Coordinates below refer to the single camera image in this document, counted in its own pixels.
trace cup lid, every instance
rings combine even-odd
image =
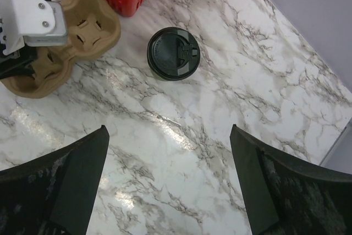
[[[154,34],[147,56],[150,68],[161,78],[182,80],[197,70],[200,49],[191,33],[171,27]]]

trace marble surface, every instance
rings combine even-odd
[[[146,0],[121,24],[116,47],[47,98],[0,86],[1,170],[107,126],[88,234],[250,234],[232,124],[319,163],[352,116],[351,93],[269,0]],[[202,50],[183,81],[147,65],[150,37],[168,26]]]

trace robotic arm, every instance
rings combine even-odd
[[[32,76],[35,47],[62,46],[68,30],[61,5],[51,0],[0,0],[0,79]]]

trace white marble tabletop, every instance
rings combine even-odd
[[[269,0],[146,0],[121,24],[116,47],[50,96],[0,86],[0,170],[107,126],[88,234],[250,234],[232,125],[319,163],[352,117],[351,93]],[[183,81],[158,81],[147,64],[168,26],[201,47]]]

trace brown molded pulp tray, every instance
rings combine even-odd
[[[76,61],[96,60],[120,39],[119,18],[105,0],[62,0],[61,5],[68,43],[38,47],[38,59],[31,64],[33,78],[14,76],[2,80],[14,94],[33,99],[49,95],[70,78]]]

